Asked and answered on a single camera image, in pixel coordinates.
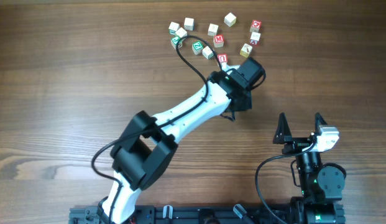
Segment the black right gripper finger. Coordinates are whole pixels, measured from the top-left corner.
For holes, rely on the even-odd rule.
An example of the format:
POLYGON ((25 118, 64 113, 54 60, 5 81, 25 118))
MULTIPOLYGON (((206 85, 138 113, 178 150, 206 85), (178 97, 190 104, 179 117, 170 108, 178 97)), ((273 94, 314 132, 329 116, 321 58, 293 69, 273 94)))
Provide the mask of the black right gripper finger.
POLYGON ((277 130, 275 132, 273 143, 274 144, 286 144, 292 142, 292 134, 287 122, 285 113, 280 113, 278 119, 277 130))
POLYGON ((327 125, 327 122, 323 119, 320 113, 315 114, 315 133, 319 133, 320 126, 327 125))

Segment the red U letter block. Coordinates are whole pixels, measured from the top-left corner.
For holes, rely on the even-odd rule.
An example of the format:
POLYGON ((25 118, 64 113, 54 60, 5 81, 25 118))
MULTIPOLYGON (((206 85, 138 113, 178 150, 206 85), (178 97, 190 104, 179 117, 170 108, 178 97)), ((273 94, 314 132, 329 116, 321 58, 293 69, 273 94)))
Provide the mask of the red U letter block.
POLYGON ((227 54, 218 54, 218 60, 220 63, 227 63, 228 61, 227 54))

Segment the green Z letter block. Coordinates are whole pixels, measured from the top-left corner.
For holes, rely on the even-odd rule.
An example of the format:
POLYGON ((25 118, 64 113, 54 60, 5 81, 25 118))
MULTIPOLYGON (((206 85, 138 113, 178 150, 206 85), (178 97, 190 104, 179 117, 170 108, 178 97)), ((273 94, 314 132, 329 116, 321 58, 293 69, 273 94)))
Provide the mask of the green Z letter block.
POLYGON ((203 44, 199 40, 192 43, 192 50, 195 55, 199 55, 200 53, 202 53, 203 48, 203 44))

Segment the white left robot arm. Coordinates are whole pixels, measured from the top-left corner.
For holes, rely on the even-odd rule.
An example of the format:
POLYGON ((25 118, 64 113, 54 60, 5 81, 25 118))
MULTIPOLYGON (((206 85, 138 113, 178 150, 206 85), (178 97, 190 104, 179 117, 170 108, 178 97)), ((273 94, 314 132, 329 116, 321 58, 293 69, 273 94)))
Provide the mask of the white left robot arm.
POLYGON ((98 206, 100 220, 123 223, 130 218, 140 193, 165 172, 179 142, 215 116, 251 109, 251 91, 264 78, 263 66, 250 57, 213 72, 200 90, 172 109, 153 116, 137 113, 109 144, 113 186, 98 206))

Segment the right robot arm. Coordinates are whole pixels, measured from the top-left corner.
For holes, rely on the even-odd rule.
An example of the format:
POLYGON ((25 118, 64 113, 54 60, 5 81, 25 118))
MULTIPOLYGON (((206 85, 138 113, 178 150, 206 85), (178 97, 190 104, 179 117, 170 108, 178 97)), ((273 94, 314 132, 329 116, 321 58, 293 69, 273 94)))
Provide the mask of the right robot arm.
POLYGON ((281 113, 273 139, 282 144, 282 154, 293 156, 298 172, 301 197, 292 197, 286 217, 287 223, 346 222, 342 200, 346 170, 335 163, 322 163, 321 153, 332 149, 339 140, 337 127, 328 125, 323 117, 315 114, 315 131, 307 138, 294 138, 287 119, 281 113))

